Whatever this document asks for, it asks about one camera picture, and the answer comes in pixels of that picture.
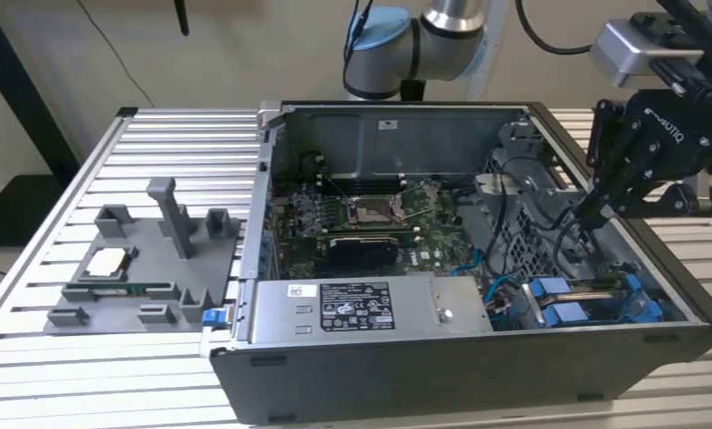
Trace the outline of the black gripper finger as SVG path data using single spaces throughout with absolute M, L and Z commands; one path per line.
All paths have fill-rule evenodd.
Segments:
M 660 186 L 644 164 L 602 164 L 598 167 L 598 223 L 613 217 L 650 218 L 654 204 L 644 197 Z
M 585 231 L 601 228 L 606 218 L 601 215 L 604 207 L 604 175 L 610 169 L 613 140 L 622 131 L 624 105 L 617 101 L 601 99 L 593 109 L 593 124 L 589 146 L 585 155 L 586 166 L 593 169 L 592 190 L 586 193 L 574 210 L 574 218 Z

